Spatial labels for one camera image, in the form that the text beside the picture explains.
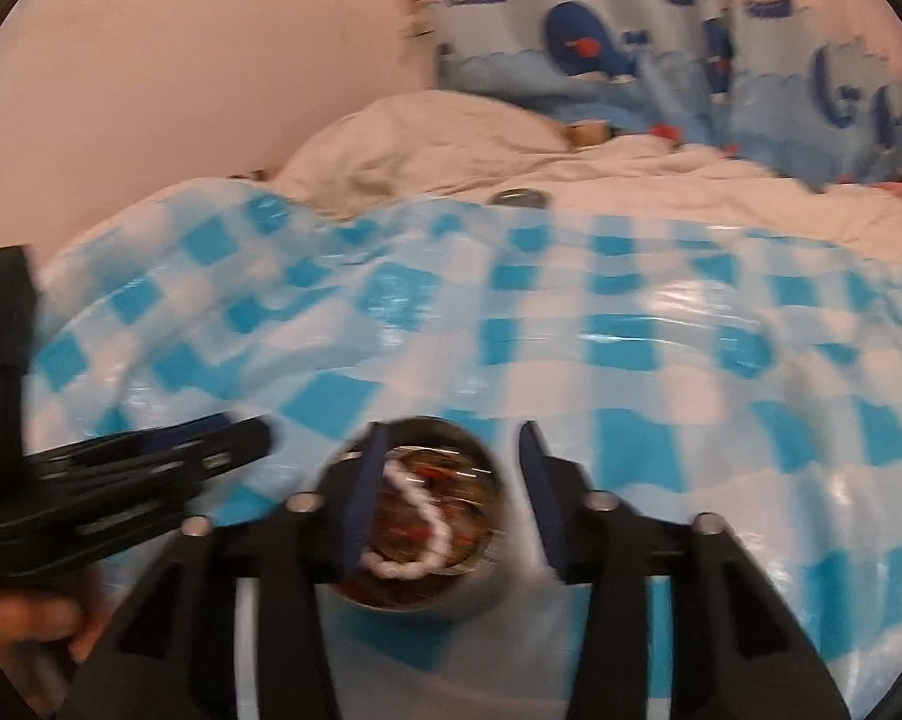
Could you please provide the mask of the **person's left hand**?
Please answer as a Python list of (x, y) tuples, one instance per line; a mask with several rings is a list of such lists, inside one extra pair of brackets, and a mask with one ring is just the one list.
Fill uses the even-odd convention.
[(71, 658), (81, 663), (109, 616), (98, 566), (85, 569), (61, 592), (0, 587), (0, 665), (31, 704), (48, 712), (60, 699), (64, 683), (53, 676), (47, 661), (32, 655), (29, 644), (65, 642)]

